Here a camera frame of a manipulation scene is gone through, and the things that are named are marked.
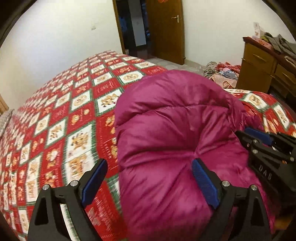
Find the magenta puffer down jacket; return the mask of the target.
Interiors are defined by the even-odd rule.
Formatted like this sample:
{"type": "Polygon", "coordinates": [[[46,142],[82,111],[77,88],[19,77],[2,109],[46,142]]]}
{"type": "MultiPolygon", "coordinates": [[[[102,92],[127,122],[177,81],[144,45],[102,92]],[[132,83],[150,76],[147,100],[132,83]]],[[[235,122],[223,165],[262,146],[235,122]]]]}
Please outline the magenta puffer down jacket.
{"type": "Polygon", "coordinates": [[[187,71],[146,76],[115,107],[119,190],[129,240],[196,240],[212,216],[192,172],[201,159],[232,185],[258,186],[270,225],[276,201],[248,166],[235,135],[262,130],[257,115],[207,78],[187,71]]]}

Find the pile of clothes on floor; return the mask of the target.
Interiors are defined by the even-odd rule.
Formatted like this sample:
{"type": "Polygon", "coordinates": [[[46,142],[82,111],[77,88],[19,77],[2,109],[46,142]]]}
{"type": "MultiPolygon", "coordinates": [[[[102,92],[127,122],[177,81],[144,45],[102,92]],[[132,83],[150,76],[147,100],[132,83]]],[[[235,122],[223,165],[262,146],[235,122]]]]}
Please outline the pile of clothes on floor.
{"type": "Polygon", "coordinates": [[[228,62],[209,62],[203,72],[204,76],[223,89],[235,89],[241,70],[241,65],[232,65],[228,62]]]}

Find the grey clothes pile on dresser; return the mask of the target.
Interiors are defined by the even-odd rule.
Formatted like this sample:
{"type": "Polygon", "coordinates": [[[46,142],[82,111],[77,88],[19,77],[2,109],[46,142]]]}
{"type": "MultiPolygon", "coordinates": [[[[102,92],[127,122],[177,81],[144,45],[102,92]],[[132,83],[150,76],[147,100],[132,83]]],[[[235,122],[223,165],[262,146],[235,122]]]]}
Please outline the grey clothes pile on dresser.
{"type": "Polygon", "coordinates": [[[260,38],[271,44],[278,54],[284,55],[285,60],[295,67],[295,43],[287,41],[281,34],[273,37],[268,32],[265,32],[260,38]]]}

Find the red patchwork cartoon quilt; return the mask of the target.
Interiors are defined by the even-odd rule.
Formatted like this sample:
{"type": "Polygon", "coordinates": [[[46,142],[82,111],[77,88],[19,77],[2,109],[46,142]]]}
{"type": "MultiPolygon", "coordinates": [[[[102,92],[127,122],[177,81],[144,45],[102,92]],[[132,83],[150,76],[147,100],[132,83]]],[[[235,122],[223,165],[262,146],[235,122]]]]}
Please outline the red patchwork cartoon quilt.
{"type": "MultiPolygon", "coordinates": [[[[85,211],[103,240],[129,240],[120,202],[115,107],[129,86],[166,71],[171,70],[106,51],[58,74],[13,113],[1,137],[1,214],[13,237],[28,240],[45,184],[66,186],[105,159],[107,174],[85,211]]],[[[260,131],[295,136],[291,114],[272,96],[223,90],[260,117],[260,131]]]]}

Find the brown wooden dresser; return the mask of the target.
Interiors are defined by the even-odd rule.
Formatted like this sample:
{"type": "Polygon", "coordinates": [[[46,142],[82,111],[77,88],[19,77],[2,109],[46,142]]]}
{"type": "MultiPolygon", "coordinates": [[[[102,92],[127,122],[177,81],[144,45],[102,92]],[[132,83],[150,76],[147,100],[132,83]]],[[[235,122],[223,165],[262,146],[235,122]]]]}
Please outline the brown wooden dresser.
{"type": "Polygon", "coordinates": [[[236,88],[295,98],[295,60],[278,54],[267,42],[244,37],[244,54],[236,88]]]}

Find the striped grey pillow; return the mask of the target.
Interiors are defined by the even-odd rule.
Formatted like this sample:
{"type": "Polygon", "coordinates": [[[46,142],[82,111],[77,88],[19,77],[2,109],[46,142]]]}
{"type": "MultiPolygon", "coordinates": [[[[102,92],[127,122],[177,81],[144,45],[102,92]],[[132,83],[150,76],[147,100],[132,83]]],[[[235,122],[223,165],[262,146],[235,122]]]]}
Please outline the striped grey pillow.
{"type": "Polygon", "coordinates": [[[13,115],[14,109],[8,109],[0,117],[0,138],[3,136],[4,131],[13,115]]]}

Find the brown wooden door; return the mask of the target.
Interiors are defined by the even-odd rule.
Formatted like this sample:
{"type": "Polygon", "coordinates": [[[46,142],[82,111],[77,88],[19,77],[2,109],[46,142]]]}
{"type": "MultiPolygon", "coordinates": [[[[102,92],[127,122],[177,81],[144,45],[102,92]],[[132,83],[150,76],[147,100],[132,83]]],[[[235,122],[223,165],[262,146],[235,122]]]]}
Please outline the brown wooden door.
{"type": "Polygon", "coordinates": [[[185,33],[183,6],[181,0],[168,0],[159,3],[157,0],[145,2],[149,32],[151,35],[152,54],[158,58],[184,65],[185,33]],[[171,19],[180,16],[180,22],[171,19]]]}

